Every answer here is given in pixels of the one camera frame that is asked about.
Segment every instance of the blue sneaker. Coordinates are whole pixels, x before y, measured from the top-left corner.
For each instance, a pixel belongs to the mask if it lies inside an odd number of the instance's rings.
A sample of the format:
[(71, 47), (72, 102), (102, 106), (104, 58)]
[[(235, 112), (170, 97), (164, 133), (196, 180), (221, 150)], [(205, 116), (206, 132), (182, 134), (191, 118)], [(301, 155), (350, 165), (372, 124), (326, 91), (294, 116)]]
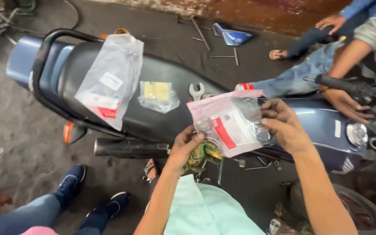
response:
[(111, 219), (114, 216), (119, 215), (129, 204), (129, 194), (127, 192), (119, 192), (116, 195), (112, 196), (110, 201), (100, 207), (95, 208), (93, 211), (88, 213), (86, 217), (91, 214), (107, 213), (108, 219)]
[(53, 193), (62, 210), (74, 200), (86, 176), (86, 166), (78, 164), (71, 167), (62, 179), (59, 188)]

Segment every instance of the transparent plastic bag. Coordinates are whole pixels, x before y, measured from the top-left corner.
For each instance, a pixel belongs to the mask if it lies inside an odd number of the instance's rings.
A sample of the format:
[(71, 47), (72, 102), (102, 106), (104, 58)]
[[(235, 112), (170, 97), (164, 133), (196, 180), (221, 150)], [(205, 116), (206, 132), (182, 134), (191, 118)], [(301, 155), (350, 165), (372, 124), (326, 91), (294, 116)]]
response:
[(188, 103), (196, 130), (233, 157), (263, 147), (270, 134), (261, 125), (258, 97), (261, 90), (234, 91)]
[(170, 82), (140, 81), (138, 100), (142, 107), (161, 113), (176, 109), (181, 103)]
[(136, 91), (143, 42), (130, 34), (109, 35), (86, 73), (75, 99), (116, 130)]

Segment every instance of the hand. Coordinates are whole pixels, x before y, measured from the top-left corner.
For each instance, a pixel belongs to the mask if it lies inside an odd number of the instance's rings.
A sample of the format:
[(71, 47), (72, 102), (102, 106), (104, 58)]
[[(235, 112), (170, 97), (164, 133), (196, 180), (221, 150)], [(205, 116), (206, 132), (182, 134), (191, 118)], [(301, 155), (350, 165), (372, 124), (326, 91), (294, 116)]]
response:
[(332, 104), (339, 112), (346, 115), (348, 118), (367, 124), (368, 118), (373, 118), (374, 115), (358, 112), (361, 110), (370, 109), (369, 106), (361, 106), (353, 100), (346, 92), (337, 89), (327, 89), (322, 92), (330, 104)]
[(262, 124), (291, 155), (315, 149), (294, 110), (281, 99), (267, 100), (262, 105), (262, 117)]
[(333, 25), (334, 28), (332, 30), (330, 30), (329, 32), (329, 35), (332, 35), (334, 34), (338, 29), (340, 29), (340, 27), (342, 27), (342, 25), (346, 22), (346, 19), (345, 17), (343, 17), (342, 15), (340, 14), (336, 14), (336, 15), (331, 15), (331, 16), (328, 16), (322, 20), (320, 20), (317, 24), (316, 24), (316, 28), (322, 30), (324, 28), (326, 28), (327, 26), (330, 26), (330, 25)]
[(191, 125), (175, 138), (168, 161), (163, 168), (164, 171), (176, 172), (179, 176), (185, 173), (183, 166), (188, 162), (189, 154), (205, 138), (203, 133), (194, 134), (194, 131), (194, 125)]

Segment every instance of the dirty floor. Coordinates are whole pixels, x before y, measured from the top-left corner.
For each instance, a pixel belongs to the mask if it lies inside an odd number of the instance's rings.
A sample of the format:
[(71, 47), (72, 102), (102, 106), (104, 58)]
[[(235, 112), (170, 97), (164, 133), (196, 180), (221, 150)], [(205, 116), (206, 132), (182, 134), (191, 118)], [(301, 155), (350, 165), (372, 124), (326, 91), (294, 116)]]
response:
[[(135, 10), (122, 5), (86, 0), (74, 1), (81, 14), (77, 30), (92, 35), (112, 33), (126, 28), (143, 40), (145, 52), (181, 63), (223, 86), (233, 89), (239, 82), (252, 82), (275, 77), (292, 66), (288, 61), (271, 61), (272, 49), (285, 49), (294, 38), (258, 32), (250, 42), (237, 49), (239, 66), (234, 59), (211, 59), (209, 56), (231, 56), (232, 48), (223, 40), (203, 30), (212, 51), (192, 40), (198, 37), (194, 27), (177, 24), (175, 15)], [(23, 18), (20, 24), (48, 32), (68, 28), (75, 14), (61, 0), (39, 1), (36, 18)], [(18, 40), (22, 33), (11, 33)], [(63, 143), (65, 120), (43, 108), (33, 95), (5, 75), (13, 44), (0, 37), (0, 190), (11, 195), (12, 210), (57, 188), (65, 171), (77, 164), (89, 166), (86, 185), (73, 206), (55, 222), (59, 234), (72, 234), (85, 215), (99, 203), (119, 191), (131, 194), (131, 205), (119, 218), (111, 221), (104, 234), (132, 234), (148, 202), (149, 186), (142, 181), (146, 161), (94, 157), (93, 143), (99, 134), (92, 132), (73, 144)], [(247, 160), (246, 168), (256, 166)], [(235, 161), (227, 161), (222, 188), (245, 208), (248, 216), (263, 230), (273, 217), (275, 204), (281, 199), (282, 181), (297, 178), (292, 164), (281, 162), (281, 171), (267, 168), (245, 171)], [(208, 173), (217, 178), (217, 170)]]

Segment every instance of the motorcycle seat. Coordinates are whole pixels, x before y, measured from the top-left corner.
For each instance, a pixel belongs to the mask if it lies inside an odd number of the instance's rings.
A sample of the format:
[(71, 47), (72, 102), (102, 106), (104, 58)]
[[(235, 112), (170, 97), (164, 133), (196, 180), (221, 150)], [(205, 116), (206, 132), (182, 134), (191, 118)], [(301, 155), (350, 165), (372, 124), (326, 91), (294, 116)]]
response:
[[(82, 115), (79, 118), (87, 118), (99, 125), (108, 126), (106, 122), (74, 98), (101, 47), (101, 42), (84, 42), (75, 46), (63, 66), (59, 78), (58, 94), (75, 113)], [(230, 92), (181, 64), (146, 53), (143, 54), (143, 66), (139, 80), (171, 82), (172, 88), (180, 100), (180, 105), (166, 114), (143, 108), (139, 104), (137, 99), (140, 95), (139, 86), (130, 100), (123, 117), (122, 131), (129, 136), (159, 143), (172, 144), (175, 137), (193, 123), (191, 113), (186, 106), (186, 103), (192, 101), (188, 93), (191, 83), (203, 83), (206, 92), (214, 95)]]

